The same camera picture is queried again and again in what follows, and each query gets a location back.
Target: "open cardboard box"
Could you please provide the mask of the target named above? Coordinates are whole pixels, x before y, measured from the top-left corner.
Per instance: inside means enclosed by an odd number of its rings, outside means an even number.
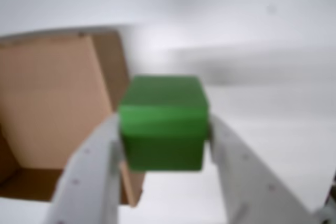
[[[68,158],[129,84],[118,33],[30,34],[0,41],[0,197],[50,200]],[[144,173],[121,169],[135,206]]]

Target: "green block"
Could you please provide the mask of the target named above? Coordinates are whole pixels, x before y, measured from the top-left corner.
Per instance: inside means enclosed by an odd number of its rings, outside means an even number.
[[[137,76],[118,110],[133,170],[202,168],[208,105],[196,77]]]

